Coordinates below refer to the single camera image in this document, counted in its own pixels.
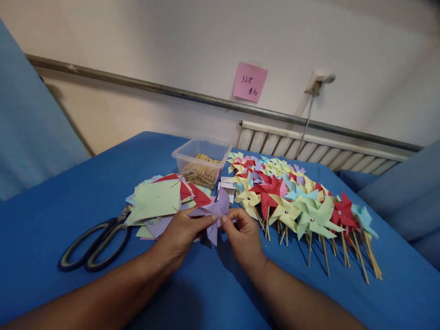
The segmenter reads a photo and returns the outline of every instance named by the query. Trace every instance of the scissors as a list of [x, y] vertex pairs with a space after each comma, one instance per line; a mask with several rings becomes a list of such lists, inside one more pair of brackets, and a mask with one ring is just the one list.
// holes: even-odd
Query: scissors
[[[130, 234], [132, 232], [131, 227], [127, 227], [124, 222], [130, 214], [130, 210], [128, 209], [128, 205], [124, 207], [121, 214], [118, 218], [111, 218], [105, 222], [96, 225], [95, 227], [89, 229], [84, 234], [82, 234], [75, 242], [71, 244], [67, 248], [67, 250], [63, 253], [60, 261], [58, 262], [58, 269], [61, 271], [71, 271], [78, 269], [82, 265], [89, 272], [95, 272], [103, 270], [109, 264], [113, 262], [117, 258], [117, 256], [122, 252], [125, 246], [130, 239]], [[75, 249], [84, 241], [87, 237], [92, 235], [94, 232], [103, 229], [103, 232], [98, 236], [98, 238], [92, 243], [92, 245], [88, 248], [87, 252], [76, 262], [69, 262], [69, 259], [75, 251]], [[101, 263], [95, 263], [96, 258], [105, 250], [105, 248], [110, 244], [116, 234], [121, 231], [125, 231], [125, 237], [122, 244], [119, 248], [113, 253], [110, 257], [104, 260]]]

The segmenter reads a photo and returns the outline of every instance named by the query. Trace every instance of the plastic container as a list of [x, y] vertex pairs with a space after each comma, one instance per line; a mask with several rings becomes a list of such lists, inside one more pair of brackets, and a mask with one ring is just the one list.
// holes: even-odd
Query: plastic container
[[[172, 156], [177, 161], [179, 173], [187, 181], [214, 190], [231, 149], [230, 143], [198, 137], [174, 150]], [[198, 159], [201, 154], [218, 163]]]

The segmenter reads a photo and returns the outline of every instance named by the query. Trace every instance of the pink sticky note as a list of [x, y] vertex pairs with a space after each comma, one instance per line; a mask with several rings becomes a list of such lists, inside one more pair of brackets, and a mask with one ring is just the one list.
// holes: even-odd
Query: pink sticky note
[[267, 70], [248, 63], [238, 63], [234, 96], [257, 103], [266, 81]]

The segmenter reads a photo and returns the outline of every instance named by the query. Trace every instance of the human hand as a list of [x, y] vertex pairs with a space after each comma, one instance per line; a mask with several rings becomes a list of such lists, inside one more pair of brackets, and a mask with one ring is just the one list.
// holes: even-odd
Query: human hand
[[[231, 220], [237, 218], [234, 226]], [[249, 277], [257, 275], [267, 263], [267, 257], [261, 250], [257, 222], [242, 208], [230, 210], [227, 216], [222, 215], [221, 222], [237, 261]]]
[[189, 249], [200, 232], [213, 225], [218, 219], [216, 214], [192, 219], [189, 214], [195, 209], [177, 212], [158, 241], [150, 249], [170, 264], [171, 273], [182, 266]]

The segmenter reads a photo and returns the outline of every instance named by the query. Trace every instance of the radiator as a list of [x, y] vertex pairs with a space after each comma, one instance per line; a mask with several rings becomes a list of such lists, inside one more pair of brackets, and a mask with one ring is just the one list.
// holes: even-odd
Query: radiator
[[[241, 121], [238, 148], [242, 150], [294, 159], [300, 148], [302, 133]], [[381, 175], [409, 157], [374, 148], [339, 142], [306, 134], [298, 160], [319, 163], [332, 171], [350, 170]]]

